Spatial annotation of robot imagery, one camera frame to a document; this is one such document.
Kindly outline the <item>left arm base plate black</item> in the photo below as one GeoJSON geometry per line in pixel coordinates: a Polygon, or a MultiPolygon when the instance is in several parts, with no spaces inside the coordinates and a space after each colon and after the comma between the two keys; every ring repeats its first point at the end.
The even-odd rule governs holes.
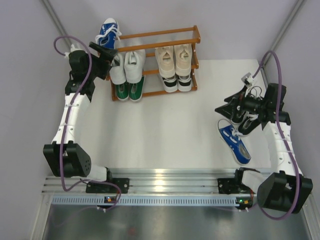
{"type": "Polygon", "coordinates": [[[113,178],[110,184],[90,181],[86,184],[87,194],[127,194],[130,188],[129,178],[113,178]]]}

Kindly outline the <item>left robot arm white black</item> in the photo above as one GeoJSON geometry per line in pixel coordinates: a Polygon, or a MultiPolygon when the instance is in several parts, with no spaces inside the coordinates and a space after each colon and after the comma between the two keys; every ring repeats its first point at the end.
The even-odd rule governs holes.
{"type": "Polygon", "coordinates": [[[94,180],[99,190],[109,193],[114,188],[110,170],[94,165],[79,140],[84,116],[92,102],[94,80],[107,77],[118,51],[93,42],[89,47],[99,55],[88,54],[74,45],[64,54],[71,70],[64,90],[63,114],[56,135],[50,144],[44,145],[43,154],[54,176],[94,180]]]}

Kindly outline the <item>blue sneaker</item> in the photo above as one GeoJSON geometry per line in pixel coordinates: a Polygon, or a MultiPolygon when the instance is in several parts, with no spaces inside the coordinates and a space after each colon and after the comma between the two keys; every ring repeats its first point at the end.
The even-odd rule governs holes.
{"type": "Polygon", "coordinates": [[[217,131],[240,165],[246,165],[251,161],[252,157],[242,140],[243,134],[229,120],[218,120],[217,131]]]}
{"type": "Polygon", "coordinates": [[[121,35],[118,22],[110,17],[101,25],[99,34],[95,36],[95,43],[104,48],[115,49],[116,40],[120,40],[121,35]]]}

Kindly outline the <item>beige sneaker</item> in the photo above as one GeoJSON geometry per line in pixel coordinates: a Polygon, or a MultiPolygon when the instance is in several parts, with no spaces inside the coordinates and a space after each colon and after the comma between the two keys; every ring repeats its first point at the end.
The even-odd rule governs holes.
{"type": "Polygon", "coordinates": [[[175,73],[178,76],[188,76],[192,69],[192,45],[180,44],[173,47],[175,53],[175,73]]]}
{"type": "Polygon", "coordinates": [[[176,73],[174,64],[174,47],[163,46],[155,49],[155,58],[159,74],[164,78],[173,77],[176,73]]]}

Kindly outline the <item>green sneaker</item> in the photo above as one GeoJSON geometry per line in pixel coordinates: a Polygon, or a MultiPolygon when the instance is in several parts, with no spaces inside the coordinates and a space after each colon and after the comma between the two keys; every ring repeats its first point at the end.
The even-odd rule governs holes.
{"type": "Polygon", "coordinates": [[[129,83],[129,98],[133,102],[139,102],[143,96],[143,88],[145,83],[145,76],[141,77],[141,80],[138,83],[129,83]]]}
{"type": "Polygon", "coordinates": [[[127,101],[129,99],[128,83],[125,82],[122,84],[116,84],[115,95],[119,101],[121,102],[127,101]]]}

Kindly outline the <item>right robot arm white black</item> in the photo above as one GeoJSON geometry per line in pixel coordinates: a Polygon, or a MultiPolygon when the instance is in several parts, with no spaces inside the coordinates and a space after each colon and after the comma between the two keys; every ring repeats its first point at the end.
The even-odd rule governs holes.
{"type": "Polygon", "coordinates": [[[228,124],[218,131],[236,160],[243,165],[235,171],[233,183],[220,187],[219,192],[230,194],[233,190],[240,193],[252,190],[260,208],[297,214],[311,193],[313,182],[303,176],[295,160],[290,116],[282,110],[285,95],[286,87],[277,83],[268,84],[264,97],[253,97],[248,86],[244,86],[215,109],[216,113],[238,124],[238,127],[228,124]],[[269,150],[271,173],[268,177],[244,166],[251,160],[251,155],[241,137],[249,135],[258,126],[269,150]]]}

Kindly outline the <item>black white sneaker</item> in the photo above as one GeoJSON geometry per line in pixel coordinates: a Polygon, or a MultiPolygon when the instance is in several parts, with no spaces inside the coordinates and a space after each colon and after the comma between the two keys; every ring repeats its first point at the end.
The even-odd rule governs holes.
{"type": "Polygon", "coordinates": [[[192,89],[192,78],[191,75],[186,75],[186,76],[177,76],[177,83],[178,83],[178,90],[180,92],[189,92],[192,89]]]}
{"type": "Polygon", "coordinates": [[[159,75],[159,79],[161,80],[163,88],[167,93],[174,93],[178,90],[178,81],[175,75],[169,78],[159,75]]]}

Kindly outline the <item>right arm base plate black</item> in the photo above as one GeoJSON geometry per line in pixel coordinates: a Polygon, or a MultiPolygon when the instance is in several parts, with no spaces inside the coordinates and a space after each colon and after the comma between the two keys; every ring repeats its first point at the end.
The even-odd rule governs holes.
{"type": "Polygon", "coordinates": [[[235,178],[218,178],[217,179],[218,192],[224,195],[230,194],[250,194],[249,187],[240,183],[235,178]]]}

